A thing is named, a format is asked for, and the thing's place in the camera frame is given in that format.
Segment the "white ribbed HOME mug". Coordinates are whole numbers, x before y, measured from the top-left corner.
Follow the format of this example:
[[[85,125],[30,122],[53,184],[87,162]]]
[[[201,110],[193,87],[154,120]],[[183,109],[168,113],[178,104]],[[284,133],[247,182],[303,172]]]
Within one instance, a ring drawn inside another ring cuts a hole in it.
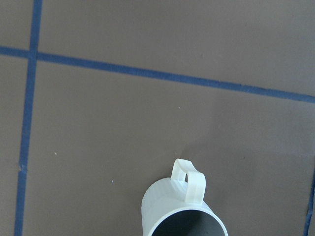
[[[226,236],[224,223],[204,202],[206,178],[191,161],[176,159],[171,177],[153,183],[141,203],[145,236]]]

